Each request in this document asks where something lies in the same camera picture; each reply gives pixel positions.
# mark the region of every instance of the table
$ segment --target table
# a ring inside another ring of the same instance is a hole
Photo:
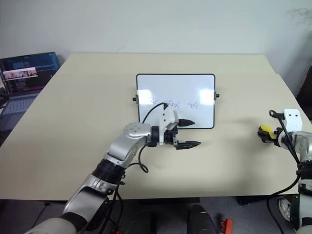
[[[257,129],[278,126],[270,109],[299,109],[303,130],[312,125],[263,55],[72,54],[0,148],[0,198],[69,199],[137,121],[137,73],[214,73],[220,97],[213,129],[177,135],[201,145],[146,148],[150,172],[126,171],[124,199],[267,195],[295,179],[291,155],[262,143]]]

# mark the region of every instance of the robotic arm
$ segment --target robotic arm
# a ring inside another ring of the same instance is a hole
[[[65,205],[63,215],[48,219],[25,234],[76,234],[91,231],[99,226],[108,208],[108,195],[113,194],[125,170],[139,148],[144,145],[173,144],[176,149],[189,149],[200,144],[197,141],[180,143],[176,139],[177,126],[189,126],[194,122],[178,119],[170,107],[164,109],[159,126],[134,122],[128,124],[110,146],[96,169],[87,176]]]
[[[292,226],[298,230],[297,234],[312,233],[312,133],[303,132],[300,113],[295,109],[285,109],[284,113],[270,111],[270,116],[279,119],[288,132],[283,128],[272,131],[270,126],[261,125],[258,136],[263,142],[274,143],[284,149],[294,150],[294,154],[300,155],[297,162],[297,175],[299,194],[292,198],[291,218]]]

